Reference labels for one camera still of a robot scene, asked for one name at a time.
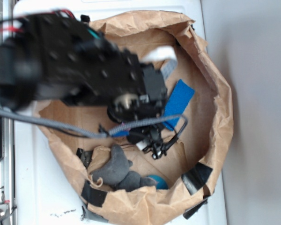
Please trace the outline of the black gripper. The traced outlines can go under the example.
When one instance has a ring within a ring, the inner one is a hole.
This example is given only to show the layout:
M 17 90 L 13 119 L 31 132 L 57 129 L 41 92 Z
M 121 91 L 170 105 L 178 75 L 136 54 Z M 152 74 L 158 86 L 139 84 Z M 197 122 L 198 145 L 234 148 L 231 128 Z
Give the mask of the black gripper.
M 156 118 L 164 114 L 167 103 L 167 88 L 164 79 L 177 67 L 177 60 L 172 46 L 160 46 L 142 58 L 142 62 L 164 61 L 160 70 L 152 63 L 140 65 L 141 84 L 135 93 L 124 93 L 116 97 L 107 108 L 109 118 L 116 122 L 130 122 L 147 118 Z

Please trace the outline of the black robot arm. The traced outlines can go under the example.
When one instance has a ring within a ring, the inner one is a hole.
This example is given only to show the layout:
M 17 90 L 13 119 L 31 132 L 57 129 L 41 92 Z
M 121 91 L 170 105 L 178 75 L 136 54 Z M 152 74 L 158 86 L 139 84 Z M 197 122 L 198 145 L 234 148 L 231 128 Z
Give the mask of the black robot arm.
M 105 106 L 118 122 L 164 114 L 165 77 L 153 64 L 64 11 L 19 17 L 18 22 L 15 34 L 0 44 L 2 106 L 19 110 L 34 100 Z

